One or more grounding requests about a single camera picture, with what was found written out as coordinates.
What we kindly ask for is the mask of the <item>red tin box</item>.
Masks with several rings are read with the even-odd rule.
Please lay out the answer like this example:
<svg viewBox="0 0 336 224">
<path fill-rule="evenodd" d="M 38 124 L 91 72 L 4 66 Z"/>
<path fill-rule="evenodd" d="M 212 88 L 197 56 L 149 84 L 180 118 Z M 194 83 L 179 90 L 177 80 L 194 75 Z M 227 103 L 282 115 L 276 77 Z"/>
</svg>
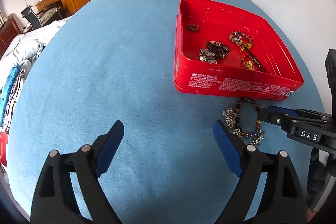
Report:
<svg viewBox="0 0 336 224">
<path fill-rule="evenodd" d="M 199 60 L 208 49 L 217 63 Z M 267 73 L 243 65 L 251 51 Z M 304 83 L 283 40 L 261 16 L 211 0 L 180 0 L 174 84 L 183 93 L 282 101 Z"/>
</svg>

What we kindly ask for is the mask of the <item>silver metal wristwatch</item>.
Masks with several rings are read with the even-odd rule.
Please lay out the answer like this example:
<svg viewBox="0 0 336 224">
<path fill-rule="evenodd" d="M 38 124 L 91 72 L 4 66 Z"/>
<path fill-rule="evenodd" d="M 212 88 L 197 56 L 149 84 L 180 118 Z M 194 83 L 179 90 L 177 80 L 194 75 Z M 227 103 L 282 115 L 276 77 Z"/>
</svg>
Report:
<svg viewBox="0 0 336 224">
<path fill-rule="evenodd" d="M 206 63 L 216 64 L 217 58 L 216 55 L 209 51 L 208 49 L 200 49 L 199 50 L 199 60 Z"/>
</svg>

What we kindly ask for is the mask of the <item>white bed quilt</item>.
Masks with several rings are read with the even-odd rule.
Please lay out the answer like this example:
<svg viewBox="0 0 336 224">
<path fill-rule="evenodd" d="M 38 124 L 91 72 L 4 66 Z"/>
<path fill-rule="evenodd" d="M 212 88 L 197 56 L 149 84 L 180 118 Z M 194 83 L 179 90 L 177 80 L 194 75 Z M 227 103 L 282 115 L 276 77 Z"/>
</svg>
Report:
<svg viewBox="0 0 336 224">
<path fill-rule="evenodd" d="M 69 18 L 17 35 L 1 58 L 1 132 L 9 133 L 15 106 L 31 68 Z"/>
</svg>

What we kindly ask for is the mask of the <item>gold pendant charm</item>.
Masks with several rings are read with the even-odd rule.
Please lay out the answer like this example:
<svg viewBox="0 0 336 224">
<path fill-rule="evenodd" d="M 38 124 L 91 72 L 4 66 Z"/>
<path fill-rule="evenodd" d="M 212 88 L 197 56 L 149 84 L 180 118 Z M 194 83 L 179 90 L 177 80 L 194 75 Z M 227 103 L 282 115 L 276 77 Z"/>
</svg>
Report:
<svg viewBox="0 0 336 224">
<path fill-rule="evenodd" d="M 244 63 L 244 65 L 247 69 L 249 69 L 251 71 L 254 71 L 254 69 L 255 69 L 255 66 L 254 66 L 252 61 L 247 61 L 246 63 Z"/>
</svg>

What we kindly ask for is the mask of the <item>silver ring keychain charm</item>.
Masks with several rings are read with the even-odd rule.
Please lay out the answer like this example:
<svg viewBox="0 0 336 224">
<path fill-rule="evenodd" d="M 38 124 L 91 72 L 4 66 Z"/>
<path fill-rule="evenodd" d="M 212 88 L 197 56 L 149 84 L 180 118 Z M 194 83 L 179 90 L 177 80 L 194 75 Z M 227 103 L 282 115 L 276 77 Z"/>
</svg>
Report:
<svg viewBox="0 0 336 224">
<path fill-rule="evenodd" d="M 267 73 L 267 70 L 261 65 L 261 63 L 258 61 L 258 59 L 255 57 L 255 55 L 251 51 L 246 51 L 246 54 L 243 57 L 243 65 L 247 61 L 252 61 L 255 69 L 254 71 L 262 72 L 262 73 Z"/>
</svg>

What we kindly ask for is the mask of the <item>black office chair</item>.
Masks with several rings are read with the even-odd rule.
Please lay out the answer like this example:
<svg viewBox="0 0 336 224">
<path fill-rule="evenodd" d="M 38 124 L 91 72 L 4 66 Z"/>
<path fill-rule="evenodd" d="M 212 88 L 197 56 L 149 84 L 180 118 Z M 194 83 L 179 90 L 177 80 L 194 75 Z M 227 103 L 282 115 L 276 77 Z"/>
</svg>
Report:
<svg viewBox="0 0 336 224">
<path fill-rule="evenodd" d="M 21 11 L 21 15 L 29 22 L 32 30 L 42 28 L 51 24 L 53 21 L 63 18 L 58 7 L 51 7 L 36 13 L 31 6 L 26 6 L 26 8 Z"/>
</svg>

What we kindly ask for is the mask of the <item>dark wooden headboard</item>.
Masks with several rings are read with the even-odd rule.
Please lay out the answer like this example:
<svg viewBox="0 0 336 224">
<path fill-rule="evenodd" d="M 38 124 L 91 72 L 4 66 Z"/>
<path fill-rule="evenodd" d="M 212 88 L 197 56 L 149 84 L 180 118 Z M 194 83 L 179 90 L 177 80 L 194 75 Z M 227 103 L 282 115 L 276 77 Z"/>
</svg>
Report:
<svg viewBox="0 0 336 224">
<path fill-rule="evenodd" d="M 10 14 L 7 22 L 0 30 L 0 57 L 4 55 L 13 39 L 21 33 L 14 15 Z"/>
</svg>

